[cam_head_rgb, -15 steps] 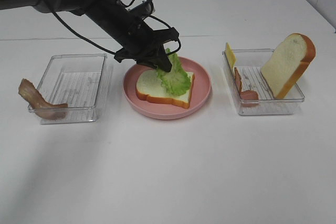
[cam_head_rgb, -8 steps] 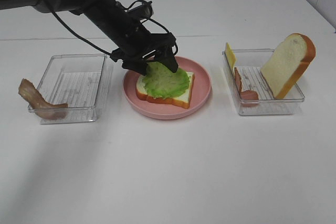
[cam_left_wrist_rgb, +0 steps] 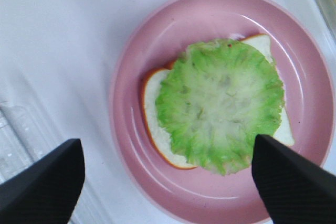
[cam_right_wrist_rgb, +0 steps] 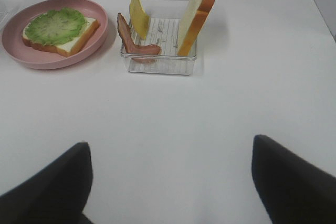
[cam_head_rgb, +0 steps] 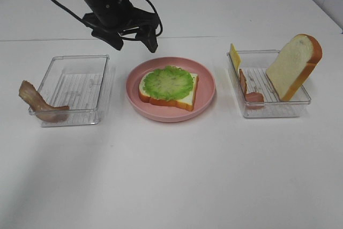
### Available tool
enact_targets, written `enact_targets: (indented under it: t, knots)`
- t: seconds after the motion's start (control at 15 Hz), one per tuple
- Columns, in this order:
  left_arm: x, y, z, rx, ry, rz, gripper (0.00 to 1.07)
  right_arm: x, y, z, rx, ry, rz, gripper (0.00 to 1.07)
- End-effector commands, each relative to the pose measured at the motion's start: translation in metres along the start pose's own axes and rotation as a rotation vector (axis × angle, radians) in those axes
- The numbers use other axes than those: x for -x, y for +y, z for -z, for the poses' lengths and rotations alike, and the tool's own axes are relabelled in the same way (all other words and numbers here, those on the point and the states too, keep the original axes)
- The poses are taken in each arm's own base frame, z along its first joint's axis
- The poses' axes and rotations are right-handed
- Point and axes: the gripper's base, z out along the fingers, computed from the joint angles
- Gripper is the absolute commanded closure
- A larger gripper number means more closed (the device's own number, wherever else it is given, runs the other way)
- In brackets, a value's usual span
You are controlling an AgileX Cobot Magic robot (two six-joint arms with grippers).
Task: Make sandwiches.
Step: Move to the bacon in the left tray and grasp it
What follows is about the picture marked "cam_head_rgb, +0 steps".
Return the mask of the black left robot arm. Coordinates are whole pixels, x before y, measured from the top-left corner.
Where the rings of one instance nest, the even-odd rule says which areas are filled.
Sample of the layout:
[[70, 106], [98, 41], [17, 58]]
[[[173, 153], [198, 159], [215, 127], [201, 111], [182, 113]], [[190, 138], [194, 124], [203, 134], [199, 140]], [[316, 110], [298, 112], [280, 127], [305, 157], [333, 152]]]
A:
[[92, 29], [92, 36], [117, 50], [123, 41], [140, 41], [154, 53], [158, 47], [157, 26], [160, 18], [133, 6], [130, 0], [84, 0], [92, 12], [83, 16], [82, 22]]

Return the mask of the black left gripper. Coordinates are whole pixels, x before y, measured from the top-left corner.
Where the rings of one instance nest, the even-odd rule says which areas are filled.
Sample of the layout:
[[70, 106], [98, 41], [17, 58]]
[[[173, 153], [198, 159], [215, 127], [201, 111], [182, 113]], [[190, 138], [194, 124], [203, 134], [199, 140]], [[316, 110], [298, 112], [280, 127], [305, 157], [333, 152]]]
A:
[[83, 16], [83, 21], [92, 26], [91, 35], [121, 50], [123, 40], [119, 33], [138, 29], [135, 39], [142, 42], [151, 53], [158, 48], [156, 28], [157, 15], [132, 5], [129, 0], [84, 0], [92, 12]]

